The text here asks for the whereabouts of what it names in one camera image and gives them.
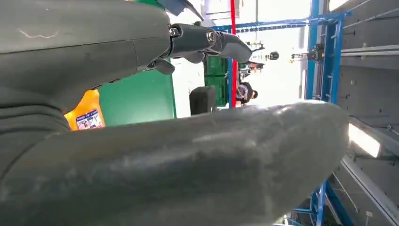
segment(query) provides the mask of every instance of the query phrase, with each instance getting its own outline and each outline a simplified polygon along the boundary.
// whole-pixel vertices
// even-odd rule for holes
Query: ceiling light
[[[374,158],[378,156],[380,152],[380,143],[352,124],[349,124],[349,139]]]

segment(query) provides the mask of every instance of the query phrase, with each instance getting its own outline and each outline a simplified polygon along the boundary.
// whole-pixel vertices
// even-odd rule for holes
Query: bolt
[[[172,38],[176,38],[176,37],[179,37],[179,36],[180,36],[179,29],[177,29],[177,28],[175,28],[175,27],[172,27],[172,28],[169,29],[169,34],[170,34],[170,36],[171,36]]]
[[[207,32],[207,40],[209,43],[215,43],[216,42],[216,34],[214,31],[208,31]]]

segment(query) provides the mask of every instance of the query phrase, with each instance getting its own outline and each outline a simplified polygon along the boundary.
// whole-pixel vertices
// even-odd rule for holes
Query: gray machine
[[[271,223],[344,154],[347,116],[320,102],[70,132],[63,114],[88,89],[251,50],[124,0],[2,0],[0,27],[1,225]]]

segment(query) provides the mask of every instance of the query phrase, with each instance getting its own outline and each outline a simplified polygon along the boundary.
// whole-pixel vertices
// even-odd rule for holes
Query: blue steel beam
[[[310,16],[318,16],[320,14],[320,0],[311,0],[311,13]],[[317,42],[317,27],[309,28],[309,41],[308,51],[310,52]],[[314,86],[314,74],[315,74],[315,63],[308,61],[308,70],[306,76],[305,85],[305,99],[313,99],[313,86]]]
[[[339,201],[338,196],[335,194],[329,182],[327,182],[326,186],[326,195],[331,202],[332,208],[334,208],[335,212],[337,213],[338,218],[341,221],[342,225],[354,226],[353,222],[351,221],[351,218],[343,208],[343,205]]]
[[[335,29],[335,54],[334,54],[334,68],[331,85],[331,102],[337,103],[338,84],[339,84],[339,69],[341,67],[341,48],[343,41],[343,19],[340,19]]]
[[[319,204],[317,209],[317,221],[316,226],[321,226],[323,224],[323,211],[324,211],[324,196],[326,195],[326,183],[321,185],[319,192]]]
[[[327,26],[326,31],[326,41],[324,43],[324,60],[323,60],[323,73],[321,76],[321,100],[330,101],[331,100],[331,82],[333,79],[333,72],[337,72],[334,66],[334,42],[335,40],[331,38],[335,34],[335,24],[330,24]]]
[[[250,28],[250,27],[267,27],[270,25],[309,25],[309,26],[317,26],[317,25],[326,25],[333,24],[337,20],[341,18],[345,18],[350,13],[332,13],[332,14],[324,14],[320,16],[310,16],[302,19],[288,19],[288,20],[278,20],[278,21],[269,21],[269,22],[254,22],[254,23],[244,23],[237,24],[237,29],[240,28]],[[231,25],[223,25],[223,26],[214,26],[212,29],[216,31],[228,31],[231,29]]]

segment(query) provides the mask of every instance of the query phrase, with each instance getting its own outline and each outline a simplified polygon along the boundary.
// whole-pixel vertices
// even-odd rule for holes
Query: blue metal frame
[[[311,0],[311,11],[310,16],[317,16],[320,14],[320,0]],[[309,41],[308,51],[310,52],[317,43],[317,27],[313,26],[309,28]],[[314,74],[316,64],[313,61],[308,62],[308,71],[306,76],[305,85],[305,99],[313,99],[313,87],[314,87]]]
[[[324,14],[324,15],[319,15],[319,16],[310,16],[307,18],[302,18],[302,19],[288,19],[288,20],[279,20],[279,21],[269,21],[269,22],[255,22],[255,23],[246,23],[246,24],[237,24],[237,33],[239,32],[257,32],[257,31],[267,31],[267,30],[277,30],[277,29],[285,29],[285,28],[297,28],[297,27],[304,27],[304,26],[319,26],[319,25],[327,25],[327,26],[337,26],[339,24],[339,29],[337,29],[337,34],[331,35],[335,36],[331,40],[335,41],[330,41],[326,42],[325,48],[328,48],[331,51],[326,52],[329,54],[331,57],[328,57],[327,60],[325,60],[324,64],[325,66],[327,65],[328,68],[331,68],[331,73],[338,72],[339,71],[339,64],[334,65],[334,62],[339,62],[340,60],[340,54],[334,55],[334,52],[339,52],[341,51],[341,41],[342,41],[342,25],[345,17],[349,16],[351,13],[336,13],[336,14]],[[229,32],[231,33],[231,25],[224,25],[224,26],[215,26],[212,27],[212,29],[216,31],[224,31],[224,32]],[[229,73],[228,73],[228,79],[229,81],[232,80],[232,62],[229,61]],[[332,88],[330,88],[330,91],[326,91],[326,95],[331,95],[331,93],[334,93],[338,89],[338,76],[334,76],[337,79],[332,80]],[[305,97],[306,99],[312,99],[313,95],[313,80],[314,80],[314,68],[311,71],[308,71],[307,74],[307,79],[306,79],[306,92],[305,92]],[[232,105],[231,100],[232,100],[232,83],[229,82],[229,104],[230,107]]]
[[[316,7],[318,9],[318,1],[313,0],[312,4],[315,4],[312,7]],[[275,30],[275,29],[284,29],[284,28],[295,28],[295,27],[303,27],[303,26],[319,26],[326,25],[327,32],[324,36],[325,46],[324,46],[324,61],[323,61],[323,74],[322,74],[322,91],[321,91],[321,99],[324,101],[328,101],[336,104],[337,101],[337,93],[338,93],[338,84],[339,84],[339,69],[340,69],[340,60],[341,60],[341,47],[343,40],[343,24],[344,20],[347,16],[350,16],[351,13],[340,13],[340,14],[325,14],[318,15],[315,12],[311,13],[311,16],[308,18],[302,19],[289,19],[289,20],[279,20],[272,22],[256,22],[256,23],[247,23],[247,24],[237,24],[237,32],[256,32],[256,31],[266,31],[266,30]],[[231,25],[225,26],[216,26],[212,27],[217,31],[231,31]],[[313,40],[314,34],[311,33],[311,38],[309,42],[309,48],[314,48],[316,41]],[[229,104],[230,107],[232,105],[232,60],[229,59]],[[313,99],[313,84],[314,84],[314,64],[308,65],[308,74],[306,78],[306,99]],[[320,188],[317,189],[314,193],[311,194],[311,203],[309,209],[296,209],[293,212],[309,214],[311,217],[312,224],[315,226],[321,226],[323,222],[323,211],[324,211],[324,200],[326,196],[326,188],[328,187],[328,182],[323,182]],[[352,226],[347,223],[348,221],[343,221],[343,226]]]

